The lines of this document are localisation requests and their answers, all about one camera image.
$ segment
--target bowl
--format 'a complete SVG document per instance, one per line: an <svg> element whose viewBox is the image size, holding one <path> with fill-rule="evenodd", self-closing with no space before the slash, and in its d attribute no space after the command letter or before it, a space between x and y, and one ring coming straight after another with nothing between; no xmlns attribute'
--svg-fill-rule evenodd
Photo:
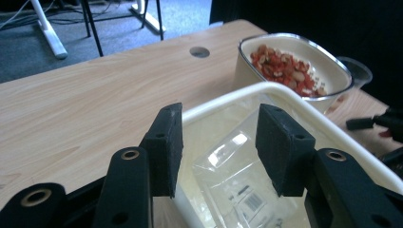
<svg viewBox="0 0 403 228"><path fill-rule="evenodd" d="M314 90L315 92L310 95L303 92L299 93L299 95L304 101L308 102L320 112L325 112L341 94L354 86L354 79L347 67L341 64L336 57L324 48L295 34L273 33L248 37L240 41L239 57L233 83L234 89L239 89L261 81L271 82L271 80L267 78L267 74L263 75L262 69L257 69L257 67L254 66L256 61L253 61L251 58L251 54L255 53L255 57L256 52L262 45L272 48L275 55L280 57L281 61L289 61L291 56L293 63L301 63L304 67L308 67L308 70L304 72L306 81L302 81L302 83L312 87L303 89L304 91ZM265 63L269 63L270 61L271 59L269 57L266 59ZM296 91L294 85L288 86L290 89Z"/></svg>

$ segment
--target white plastic tray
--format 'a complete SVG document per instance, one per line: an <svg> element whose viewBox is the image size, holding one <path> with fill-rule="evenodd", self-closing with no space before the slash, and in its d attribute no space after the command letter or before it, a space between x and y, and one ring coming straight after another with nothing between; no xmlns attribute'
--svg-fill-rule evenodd
<svg viewBox="0 0 403 228"><path fill-rule="evenodd" d="M316 149L332 147L346 151L355 157L374 182L403 194L402 180L325 116L302 101L288 87L263 82L223 95L183 113L184 149L174 201L191 227L216 226L193 176L193 162L256 111L260 103L278 106L290 114L317 139ZM310 227L303 199L298 199L298 203L300 210L282 227Z"/></svg>

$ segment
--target black object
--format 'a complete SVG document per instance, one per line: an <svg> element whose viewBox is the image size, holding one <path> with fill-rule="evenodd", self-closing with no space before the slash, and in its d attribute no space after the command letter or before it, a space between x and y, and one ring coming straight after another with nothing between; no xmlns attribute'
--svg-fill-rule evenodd
<svg viewBox="0 0 403 228"><path fill-rule="evenodd" d="M314 146L315 139L285 111L260 105L259 157L279 196L300 197L307 189L311 226L401 227L402 196L376 185L348 153Z"/></svg>
<svg viewBox="0 0 403 228"><path fill-rule="evenodd" d="M351 119L346 122L349 130L373 128L374 124L387 127L392 133L392 138L403 143L403 108L389 107L382 115L375 115L372 118Z"/></svg>
<svg viewBox="0 0 403 228"><path fill-rule="evenodd" d="M387 153L379 159L403 180L403 147Z"/></svg>
<svg viewBox="0 0 403 228"><path fill-rule="evenodd" d="M64 1L69 2L71 5L73 5L73 2L76 0L56 0L56 4L63 9L65 6ZM27 0L3 0L0 1L0 11L18 11L20 10L24 4L27 2ZM40 3L51 3L52 0L39 0ZM31 2L27 3L25 6L25 9L30 9L33 10L33 5Z"/></svg>
<svg viewBox="0 0 403 228"><path fill-rule="evenodd" d="M91 24L92 33L94 34L94 39L95 39L95 43L97 45L98 52L100 54L100 57L103 57L104 53L102 51L101 42L98 37L97 28L95 27L94 19L92 17L92 12L91 12L91 8L89 7L88 0L80 0L80 1L81 1L82 9L83 9L84 21L86 23L86 35L87 35L87 37L91 36L91 34L89 32L89 28L88 28L88 20L89 20L89 23Z"/></svg>
<svg viewBox="0 0 403 228"><path fill-rule="evenodd" d="M182 104L172 104L141 146L112 156L105 177L68 195L57 183L32 185L6 204L0 227L153 227L152 198L174 197L182 149Z"/></svg>

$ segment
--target table leg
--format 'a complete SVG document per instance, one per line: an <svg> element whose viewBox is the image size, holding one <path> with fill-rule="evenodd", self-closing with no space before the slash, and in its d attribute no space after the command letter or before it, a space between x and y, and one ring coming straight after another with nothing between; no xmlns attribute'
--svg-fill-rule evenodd
<svg viewBox="0 0 403 228"><path fill-rule="evenodd" d="M45 37L48 40L48 43L58 59L66 59L67 58L67 51L65 47L63 47L62 42L60 42L59 37L57 36L56 32L54 31L53 27L51 26L50 22L48 21L47 17L42 10L41 5L39 4L38 0L30 0L35 9L36 14L39 17L39 26L41 31L44 33Z"/></svg>
<svg viewBox="0 0 403 228"><path fill-rule="evenodd" d="M99 52L100 56L103 57L104 54L102 52L101 43L98 38L98 32L97 32L97 29L95 28L94 19L92 18L92 13L91 13L91 9L89 8L88 0L81 0L81 4L83 4L83 6L84 6L86 15L88 16L89 23L91 24L92 33L94 33L95 43L97 44L98 52Z"/></svg>
<svg viewBox="0 0 403 228"><path fill-rule="evenodd" d="M162 17L161 17L161 8L160 1L157 0L157 11L159 20L155 19L150 13L147 12L148 0L137 0L138 3L133 4L131 8L133 8L134 12L136 12L139 16L145 17L146 23L151 26L153 29L158 31L161 36L161 40L163 40L163 33L166 31L166 28L163 26Z"/></svg>
<svg viewBox="0 0 403 228"><path fill-rule="evenodd" d="M84 23L86 23L86 37L90 37L91 33L89 31L89 26L88 26L88 14L86 12L86 8L84 7L84 4L81 4L81 8L83 9Z"/></svg>

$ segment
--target wooden table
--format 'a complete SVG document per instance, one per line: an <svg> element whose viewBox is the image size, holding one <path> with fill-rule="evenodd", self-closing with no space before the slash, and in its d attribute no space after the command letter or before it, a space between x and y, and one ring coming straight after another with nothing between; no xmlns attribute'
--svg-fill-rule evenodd
<svg viewBox="0 0 403 228"><path fill-rule="evenodd" d="M138 145L161 107L182 102L185 111L230 92L238 42L263 33L236 21L1 84L0 207L35 183L57 182L69 193L104 176L111 156ZM193 57L192 47L210 56ZM385 108L354 91L328 117L344 129L347 119ZM378 130L347 132L375 154L401 146ZM156 227L185 226L168 199L155 204Z"/></svg>

